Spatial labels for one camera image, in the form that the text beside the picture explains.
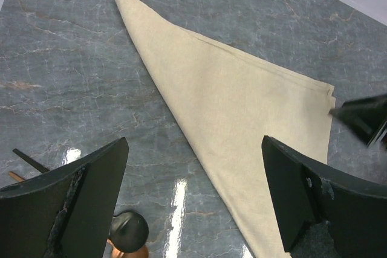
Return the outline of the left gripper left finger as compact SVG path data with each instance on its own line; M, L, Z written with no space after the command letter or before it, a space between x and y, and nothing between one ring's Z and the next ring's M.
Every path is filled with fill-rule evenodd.
M125 138L1 189L1 257L102 257L122 184Z

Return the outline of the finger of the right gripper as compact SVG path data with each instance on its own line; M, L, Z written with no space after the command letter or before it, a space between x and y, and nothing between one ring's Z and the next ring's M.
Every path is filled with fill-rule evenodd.
M348 100L329 114L367 147L379 141L386 148L386 94Z

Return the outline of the black spoon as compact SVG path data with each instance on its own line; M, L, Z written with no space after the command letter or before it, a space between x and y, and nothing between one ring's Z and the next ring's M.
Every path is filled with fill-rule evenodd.
M128 210L114 216L107 240L111 257L149 257L148 236L148 223L139 213Z

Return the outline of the beige cloth napkin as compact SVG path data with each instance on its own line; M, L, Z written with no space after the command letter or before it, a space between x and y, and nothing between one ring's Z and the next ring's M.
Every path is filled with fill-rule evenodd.
M269 135L322 163L333 86L115 0L129 36L256 257L285 257L262 160Z

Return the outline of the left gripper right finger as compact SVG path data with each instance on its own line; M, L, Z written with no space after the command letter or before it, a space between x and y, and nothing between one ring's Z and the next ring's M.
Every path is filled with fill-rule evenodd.
M328 222L341 257L386 257L386 186L357 178L264 136L265 174L284 250Z

